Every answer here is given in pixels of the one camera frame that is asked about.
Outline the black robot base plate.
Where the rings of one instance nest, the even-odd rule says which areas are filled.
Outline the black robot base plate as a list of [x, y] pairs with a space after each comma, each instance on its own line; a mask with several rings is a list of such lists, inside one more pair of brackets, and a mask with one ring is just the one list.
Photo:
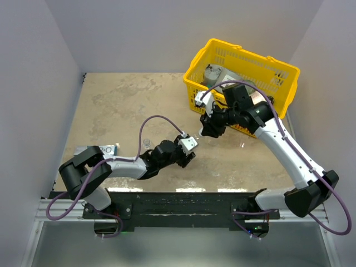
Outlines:
[[94, 220], [96, 233], [113, 233], [114, 215], [123, 221], [124, 231], [147, 228], [226, 228], [263, 237], [269, 221], [280, 218], [277, 210], [260, 214], [248, 192], [111, 192], [112, 204], [97, 213], [88, 204], [83, 218]]

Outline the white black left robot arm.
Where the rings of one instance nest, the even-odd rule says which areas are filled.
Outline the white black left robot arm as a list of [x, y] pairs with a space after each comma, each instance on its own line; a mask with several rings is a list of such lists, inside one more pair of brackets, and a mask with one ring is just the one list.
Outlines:
[[173, 164], [184, 168], [195, 157], [194, 149], [197, 146], [194, 137], [178, 135], [174, 141], [161, 141], [137, 159], [104, 154], [98, 146], [91, 146], [62, 164], [58, 171], [70, 199], [75, 200], [91, 168], [93, 174], [80, 198], [93, 206], [102, 218], [110, 218], [115, 213], [115, 204], [108, 191], [100, 187], [105, 179], [128, 177], [147, 180]]

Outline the clear plastic bottle large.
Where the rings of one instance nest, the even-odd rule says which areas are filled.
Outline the clear plastic bottle large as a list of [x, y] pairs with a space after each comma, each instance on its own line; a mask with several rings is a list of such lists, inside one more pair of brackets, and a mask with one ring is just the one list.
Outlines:
[[202, 128], [198, 130], [198, 132], [195, 134], [195, 139], [198, 140], [200, 138], [204, 138], [202, 135]]

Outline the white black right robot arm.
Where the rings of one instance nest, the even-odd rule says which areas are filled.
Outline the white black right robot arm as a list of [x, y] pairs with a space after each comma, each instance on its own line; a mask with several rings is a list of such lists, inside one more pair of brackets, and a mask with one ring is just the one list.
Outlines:
[[227, 126], [239, 125], [272, 151], [291, 177], [294, 188], [262, 189], [248, 204], [248, 213], [259, 219], [271, 209], [289, 209], [305, 217], [321, 205], [336, 187], [339, 176], [334, 170], [325, 171], [313, 161], [290, 136], [279, 118], [275, 118], [268, 102], [254, 103], [244, 85], [231, 85], [223, 90], [226, 108], [220, 108], [212, 93], [201, 91], [195, 99], [205, 113], [200, 117], [201, 134], [218, 138]]

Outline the clear plastic bottle small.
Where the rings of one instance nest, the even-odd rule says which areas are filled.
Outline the clear plastic bottle small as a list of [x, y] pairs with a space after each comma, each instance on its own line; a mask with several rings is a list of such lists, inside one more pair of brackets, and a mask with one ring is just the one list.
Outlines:
[[142, 140], [142, 145], [145, 149], [150, 149], [151, 148], [151, 141], [149, 139], [143, 139]]

